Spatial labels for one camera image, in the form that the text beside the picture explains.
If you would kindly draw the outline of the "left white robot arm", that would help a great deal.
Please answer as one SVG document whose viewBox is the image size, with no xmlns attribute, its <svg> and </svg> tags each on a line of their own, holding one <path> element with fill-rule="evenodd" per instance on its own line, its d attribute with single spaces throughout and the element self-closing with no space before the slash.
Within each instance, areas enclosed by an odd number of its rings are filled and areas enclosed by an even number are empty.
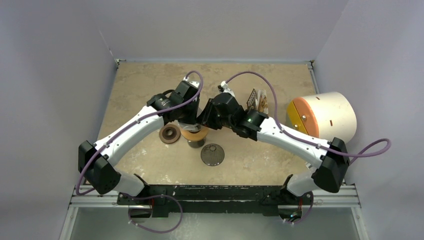
<svg viewBox="0 0 424 240">
<path fill-rule="evenodd" d="M 141 178 L 135 173 L 121 173 L 115 166 L 141 140 L 167 123 L 186 119 L 193 124 L 202 86 L 185 77 L 169 96 L 153 95 L 146 106 L 113 133 L 95 143 L 82 142 L 78 147 L 80 178 L 86 179 L 100 195 L 123 192 L 138 205 L 146 203 L 149 191 Z"/>
</svg>

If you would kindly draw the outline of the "wooden ring dripper stand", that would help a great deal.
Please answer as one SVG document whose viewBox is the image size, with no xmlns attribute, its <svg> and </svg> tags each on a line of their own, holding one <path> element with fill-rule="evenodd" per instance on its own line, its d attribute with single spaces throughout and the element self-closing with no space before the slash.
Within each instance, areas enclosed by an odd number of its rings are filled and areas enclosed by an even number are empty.
<svg viewBox="0 0 424 240">
<path fill-rule="evenodd" d="M 198 130 L 189 131 L 183 127 L 179 127 L 181 136 L 186 139 L 188 145 L 191 148 L 201 148 L 205 142 L 206 137 L 209 133 L 209 129 L 205 126 L 200 126 Z"/>
</svg>

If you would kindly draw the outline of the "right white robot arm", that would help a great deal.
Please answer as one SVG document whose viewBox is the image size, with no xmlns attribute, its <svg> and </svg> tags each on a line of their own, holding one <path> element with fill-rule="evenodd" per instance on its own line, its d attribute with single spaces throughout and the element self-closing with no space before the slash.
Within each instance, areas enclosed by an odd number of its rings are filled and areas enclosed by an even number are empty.
<svg viewBox="0 0 424 240">
<path fill-rule="evenodd" d="M 288 204 L 317 189 L 338 193 L 350 165 L 341 139 L 328 141 L 287 128 L 265 113 L 244 109 L 227 92 L 209 99 L 197 122 L 213 130 L 229 128 L 241 138 L 274 145 L 309 163 L 308 171 L 284 182 L 280 196 Z"/>
</svg>

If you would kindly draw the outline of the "brown wooden round coaster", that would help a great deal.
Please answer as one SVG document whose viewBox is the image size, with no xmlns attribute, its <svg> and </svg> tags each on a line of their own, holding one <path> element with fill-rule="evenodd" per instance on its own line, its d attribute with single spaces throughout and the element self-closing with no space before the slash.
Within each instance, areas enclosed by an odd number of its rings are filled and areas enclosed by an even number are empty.
<svg viewBox="0 0 424 240">
<path fill-rule="evenodd" d="M 173 144 L 181 137 L 181 131 L 175 124 L 167 124 L 159 130 L 159 139 L 164 144 Z"/>
</svg>

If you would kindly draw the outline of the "white paper coffee filter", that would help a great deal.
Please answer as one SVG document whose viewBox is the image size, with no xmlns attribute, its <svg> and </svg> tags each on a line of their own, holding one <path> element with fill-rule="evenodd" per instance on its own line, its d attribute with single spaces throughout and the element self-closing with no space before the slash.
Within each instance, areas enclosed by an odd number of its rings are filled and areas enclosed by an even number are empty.
<svg viewBox="0 0 424 240">
<path fill-rule="evenodd" d="M 202 126 L 199 124 L 188 124 L 188 123 L 182 123 L 182 122 L 178 122 L 179 127 L 184 130 L 184 131 L 188 131 L 191 133 L 197 133 L 201 130 Z"/>
</svg>

